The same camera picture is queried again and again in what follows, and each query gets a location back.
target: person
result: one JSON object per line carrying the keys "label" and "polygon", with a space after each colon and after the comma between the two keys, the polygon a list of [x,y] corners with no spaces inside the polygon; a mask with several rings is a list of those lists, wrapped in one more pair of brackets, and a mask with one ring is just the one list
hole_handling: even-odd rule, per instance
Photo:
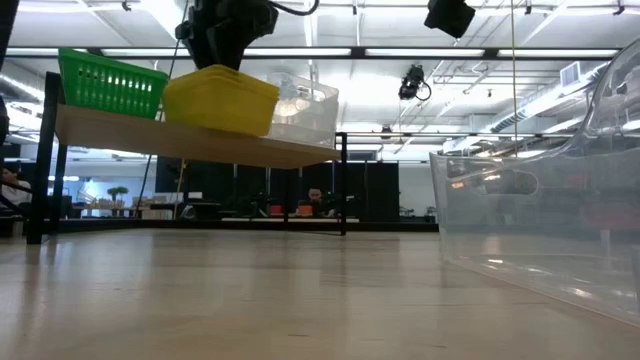
{"label": "person", "polygon": [[313,209],[313,217],[332,217],[334,209],[330,209],[328,204],[322,198],[322,191],[320,189],[309,189],[307,194],[309,199],[307,201],[301,201],[299,205],[310,205]]}
{"label": "person", "polygon": [[[18,180],[18,172],[19,171],[17,166],[5,164],[4,169],[2,169],[2,180],[10,184],[15,184],[31,189],[31,185],[28,182]],[[14,189],[6,185],[2,185],[2,195],[16,206],[31,202],[30,193]]]}

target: ceiling light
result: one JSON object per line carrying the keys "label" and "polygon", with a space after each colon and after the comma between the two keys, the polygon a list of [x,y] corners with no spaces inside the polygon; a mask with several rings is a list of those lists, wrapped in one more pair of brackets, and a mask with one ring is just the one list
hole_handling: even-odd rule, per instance
{"label": "ceiling light", "polygon": [[14,80],[6,75],[2,75],[0,74],[0,80],[3,80],[5,82],[7,82],[9,85],[14,86],[24,92],[26,92],[27,94],[35,97],[36,99],[40,100],[40,101],[44,101],[44,91],[38,90],[32,86],[29,86],[27,84],[21,83],[18,80]]}
{"label": "ceiling light", "polygon": [[483,49],[366,49],[365,55],[375,56],[400,56],[400,57],[481,57]]}
{"label": "ceiling light", "polygon": [[17,135],[17,134],[11,134],[11,137],[14,137],[14,138],[16,138],[16,139],[20,139],[20,140],[30,141],[30,142],[33,142],[33,143],[39,143],[39,142],[40,142],[40,139],[36,140],[36,139],[34,139],[34,138],[32,138],[32,137],[29,137],[29,136],[22,136],[22,135]]}
{"label": "ceiling light", "polygon": [[[129,7],[134,9],[140,8],[137,4],[129,4]],[[38,5],[23,5],[18,6],[20,12],[33,12],[33,13],[52,13],[52,14],[72,14],[83,13],[91,11],[122,11],[122,5],[120,4],[105,4],[97,5],[86,8],[84,6],[70,5],[70,6],[38,6]]]}
{"label": "ceiling light", "polygon": [[7,56],[58,56],[57,48],[7,48]]}
{"label": "ceiling light", "polygon": [[146,155],[140,153],[133,153],[129,151],[121,151],[121,150],[111,150],[111,149],[102,149],[102,151],[113,154],[121,157],[146,157]]}
{"label": "ceiling light", "polygon": [[622,125],[622,130],[624,131],[633,131],[636,129],[640,129],[640,120],[632,120]]}
{"label": "ceiling light", "polygon": [[617,49],[516,49],[515,51],[498,50],[498,57],[587,57],[587,58],[611,58],[618,53]]}
{"label": "ceiling light", "polygon": [[103,49],[102,53],[105,56],[122,56],[122,57],[136,57],[136,56],[157,56],[157,57],[171,57],[173,54],[176,56],[190,56],[189,50],[185,48],[178,49],[176,53],[175,49]]}
{"label": "ceiling light", "polygon": [[530,158],[536,155],[540,155],[543,152],[545,152],[546,150],[529,150],[529,151],[520,151],[518,152],[518,156],[516,156],[516,154],[511,155],[511,157],[518,157],[518,158]]}
{"label": "ceiling light", "polygon": [[564,130],[564,129],[568,129],[570,127],[572,127],[573,125],[576,125],[578,123],[582,122],[582,118],[575,118],[575,119],[571,119],[571,120],[567,120],[567,121],[563,121],[560,124],[554,125],[550,128],[548,128],[547,130],[543,131],[544,133],[554,133],[556,131],[560,131],[560,130]]}
{"label": "ceiling light", "polygon": [[17,126],[22,130],[40,130],[42,120],[38,117],[14,109],[11,106],[7,107],[7,114],[9,115],[10,125]]}
{"label": "ceiling light", "polygon": [[[49,181],[55,181],[56,177],[53,175],[49,176]],[[64,176],[62,177],[63,181],[80,181],[80,177],[79,176]]]}
{"label": "ceiling light", "polygon": [[245,56],[350,56],[351,49],[344,48],[248,48]]}

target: desk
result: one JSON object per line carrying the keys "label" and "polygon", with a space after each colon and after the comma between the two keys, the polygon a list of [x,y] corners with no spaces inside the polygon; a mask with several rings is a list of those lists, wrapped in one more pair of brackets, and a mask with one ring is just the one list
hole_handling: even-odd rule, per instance
{"label": "desk", "polygon": [[[222,221],[229,222],[284,222],[283,218],[222,218]],[[289,222],[309,222],[309,223],[340,223],[340,219],[336,218],[312,218],[312,217],[296,217],[289,218]],[[360,219],[347,218],[347,223],[359,223]]]}
{"label": "desk", "polygon": [[[123,207],[123,208],[114,208],[114,207],[108,207],[108,206],[103,206],[103,207],[95,207],[95,206],[73,206],[72,207],[73,210],[87,210],[89,216],[93,216],[93,210],[110,210],[111,211],[111,216],[113,217],[124,217],[124,212],[128,211],[129,212],[129,217],[134,217],[135,214],[134,212],[136,211],[135,207]],[[141,207],[140,208],[140,212],[142,212],[143,210],[149,210],[148,207]]]}
{"label": "desk", "polygon": [[[347,133],[336,133],[340,137],[340,151],[302,145],[293,142],[256,138],[193,127],[186,124],[151,121],[134,116],[113,114],[104,111],[65,105],[62,77],[48,72],[45,78],[44,111],[40,127],[40,142],[36,158],[34,181],[31,189],[33,199],[29,219],[27,243],[42,244],[42,235],[55,233],[59,227],[60,203],[66,167],[68,146],[83,146],[97,149],[114,149],[143,154],[222,162],[229,164],[296,169],[340,160],[342,169],[338,185],[343,196],[340,204],[347,208]],[[45,226],[47,217],[47,191],[55,135],[59,146],[53,184],[51,222]],[[285,204],[288,204],[288,192]],[[287,222],[288,210],[284,221]],[[346,234],[346,212],[340,222],[341,235]]]}

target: wooden floor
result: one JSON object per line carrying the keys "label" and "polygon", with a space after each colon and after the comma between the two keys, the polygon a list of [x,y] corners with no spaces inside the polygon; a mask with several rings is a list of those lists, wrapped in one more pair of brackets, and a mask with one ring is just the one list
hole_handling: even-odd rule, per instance
{"label": "wooden floor", "polygon": [[0,359],[638,359],[640,329],[439,260],[437,235],[0,244]]}

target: ceiling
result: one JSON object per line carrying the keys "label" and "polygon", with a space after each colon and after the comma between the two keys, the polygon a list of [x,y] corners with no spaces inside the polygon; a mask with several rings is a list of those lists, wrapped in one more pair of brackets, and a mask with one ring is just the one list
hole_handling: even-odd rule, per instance
{"label": "ceiling", "polygon": [[[175,46],[171,33],[182,18],[184,0],[129,1],[133,8],[131,12],[119,8],[120,2],[22,0],[10,47]],[[280,2],[304,8],[309,1]],[[427,2],[321,0],[318,11],[310,17],[281,13],[274,34],[258,39],[251,46],[511,47],[509,1],[468,0],[467,4],[477,12],[468,31],[458,41],[423,25],[428,12]],[[525,1],[516,0],[515,3],[516,47],[611,49],[628,45],[640,34],[640,0],[623,0],[626,10],[618,16],[613,15],[617,2],[609,0],[532,0],[532,13],[529,15],[525,15]],[[155,65],[165,72],[171,68],[168,60],[157,64],[153,60],[127,62],[149,68]],[[548,92],[559,83],[560,70],[571,63],[518,61],[515,64],[516,106],[520,108]],[[583,62],[581,65],[582,69],[592,69],[601,63]],[[423,66],[433,88],[432,98],[425,103],[401,102],[398,99],[401,78],[412,64]],[[370,132],[390,125],[394,131],[401,132],[469,133],[486,131],[500,116],[513,111],[513,66],[511,61],[479,60],[322,59],[313,60],[310,65],[305,59],[268,59],[245,60],[241,71],[260,79],[266,79],[274,72],[287,72],[304,78],[314,74],[316,81],[340,91],[339,130]],[[191,61],[178,60],[172,77],[194,70]],[[57,61],[8,59],[3,68],[4,75],[40,90],[46,71],[58,71]],[[547,101],[548,106],[538,106],[535,114],[519,124],[520,131],[544,132],[580,117],[586,111],[585,99],[586,95],[579,93],[558,104]],[[569,131],[576,126],[574,121],[572,127],[565,129],[560,126],[557,131]],[[510,127],[502,130],[510,131],[513,131]],[[354,140],[358,141],[370,143],[373,140]],[[442,149],[447,138],[416,138],[410,145],[403,146],[406,141],[406,138],[396,139],[395,147],[386,159],[394,159],[394,156],[427,158],[429,151]],[[494,147],[509,145],[503,140],[496,140],[493,144],[491,141],[469,143],[467,153],[472,153],[471,150],[484,151],[486,144]]]}

